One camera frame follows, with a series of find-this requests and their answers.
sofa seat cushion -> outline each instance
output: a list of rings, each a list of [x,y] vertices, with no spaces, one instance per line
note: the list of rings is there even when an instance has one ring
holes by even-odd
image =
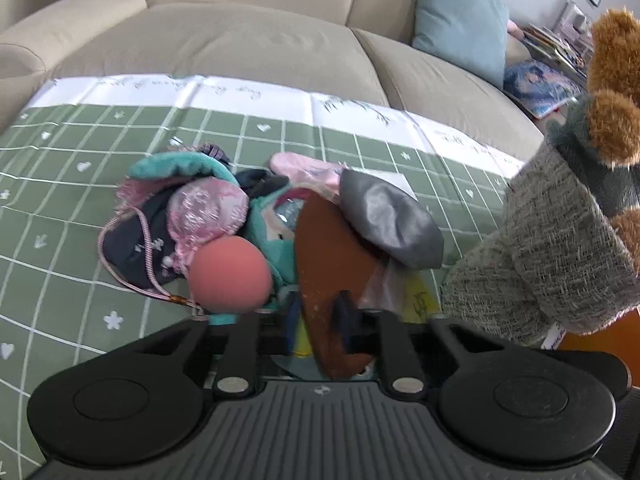
[[[66,58],[55,77],[220,75],[388,105],[345,27],[241,4],[167,4],[129,18]]]
[[[396,41],[355,30],[372,60],[389,105],[460,130],[520,160],[543,136],[497,88],[437,57]]]

coral ball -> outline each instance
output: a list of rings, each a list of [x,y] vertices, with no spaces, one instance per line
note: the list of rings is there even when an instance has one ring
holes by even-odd
[[[193,299],[216,314],[260,308],[273,283],[267,260],[244,238],[225,236],[202,246],[189,269]]]

ribbed gray plate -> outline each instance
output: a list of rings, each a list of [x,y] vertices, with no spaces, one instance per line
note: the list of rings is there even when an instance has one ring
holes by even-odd
[[[224,402],[187,445],[153,463],[85,470],[49,462],[33,480],[612,480],[595,462],[509,471],[459,450],[420,404],[376,383],[272,381]]]

teddy bear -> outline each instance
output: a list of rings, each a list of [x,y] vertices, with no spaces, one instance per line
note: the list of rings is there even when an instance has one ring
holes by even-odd
[[[442,309],[524,345],[597,332],[640,305],[640,22],[593,25],[588,94],[510,181],[502,226],[442,285]]]

beige leather sofa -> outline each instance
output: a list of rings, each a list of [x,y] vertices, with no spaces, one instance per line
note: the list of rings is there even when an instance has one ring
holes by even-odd
[[[221,75],[406,109],[522,159],[542,134],[499,90],[409,46],[415,0],[62,0],[0,34],[0,130],[46,78]],[[508,62],[526,58],[510,38]]]

